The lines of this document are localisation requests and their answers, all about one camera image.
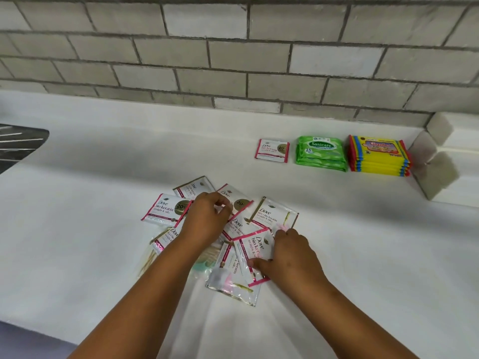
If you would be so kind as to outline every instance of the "colorful packet stack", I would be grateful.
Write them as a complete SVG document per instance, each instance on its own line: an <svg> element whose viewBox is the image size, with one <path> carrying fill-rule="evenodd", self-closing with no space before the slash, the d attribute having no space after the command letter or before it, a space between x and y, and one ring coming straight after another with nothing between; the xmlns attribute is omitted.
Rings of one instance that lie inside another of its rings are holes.
<svg viewBox="0 0 479 359"><path fill-rule="evenodd" d="M346 171L347 163L338 138L301 136L296 146L296 163L304 166Z"/></svg>
<svg viewBox="0 0 479 359"><path fill-rule="evenodd" d="M409 176L410 155L402 140L349 136L351 171L394 176Z"/></svg>

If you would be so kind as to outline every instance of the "white countertop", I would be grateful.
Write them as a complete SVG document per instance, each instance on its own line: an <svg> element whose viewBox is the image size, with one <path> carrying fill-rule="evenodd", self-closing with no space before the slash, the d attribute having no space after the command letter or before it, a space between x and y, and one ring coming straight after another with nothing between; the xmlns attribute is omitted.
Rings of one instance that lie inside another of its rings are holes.
<svg viewBox="0 0 479 359"><path fill-rule="evenodd" d="M330 280L422 359L479 356L478 209L429 202L413 179L298 166L294 149L253 158L259 137L410 144L418 129L20 92L0 92L0 123L50 130L0 174L1 321L81 342L135 282L154 199L207 175L299 211ZM271 283L251 308L188 282L161 353L334 358Z"/></svg>

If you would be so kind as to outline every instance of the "yellow snack pack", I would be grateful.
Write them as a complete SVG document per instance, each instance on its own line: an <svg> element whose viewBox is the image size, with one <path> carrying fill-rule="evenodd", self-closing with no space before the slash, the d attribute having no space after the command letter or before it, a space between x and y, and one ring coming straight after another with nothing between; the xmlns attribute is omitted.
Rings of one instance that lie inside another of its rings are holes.
<svg viewBox="0 0 479 359"><path fill-rule="evenodd" d="M356 165L379 163L382 165L408 167L410 158L402 141L350 136L351 157Z"/></svg>

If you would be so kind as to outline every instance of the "person's right hand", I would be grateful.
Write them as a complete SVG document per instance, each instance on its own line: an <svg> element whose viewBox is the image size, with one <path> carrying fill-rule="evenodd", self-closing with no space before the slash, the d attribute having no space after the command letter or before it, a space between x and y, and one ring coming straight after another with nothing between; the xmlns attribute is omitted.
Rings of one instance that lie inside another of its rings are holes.
<svg viewBox="0 0 479 359"><path fill-rule="evenodd" d="M268 276L291 298L303 285L329 283L308 240L295 229L276 232L272 260L250 259L248 265Z"/></svg>

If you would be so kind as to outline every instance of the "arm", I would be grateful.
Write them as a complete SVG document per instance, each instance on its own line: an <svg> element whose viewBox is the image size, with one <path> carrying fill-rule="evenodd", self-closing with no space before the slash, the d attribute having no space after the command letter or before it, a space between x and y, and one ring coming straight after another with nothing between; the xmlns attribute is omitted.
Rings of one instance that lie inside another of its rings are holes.
<svg viewBox="0 0 479 359"><path fill-rule="evenodd" d="M217 213L214 205L224 205ZM155 358L201 252L220 235L231 214L219 193L200 194L180 235L69 356L70 359Z"/></svg>
<svg viewBox="0 0 479 359"><path fill-rule="evenodd" d="M328 281L308 240L296 230L276 233L272 261L248 264L293 300L340 359L417 359Z"/></svg>

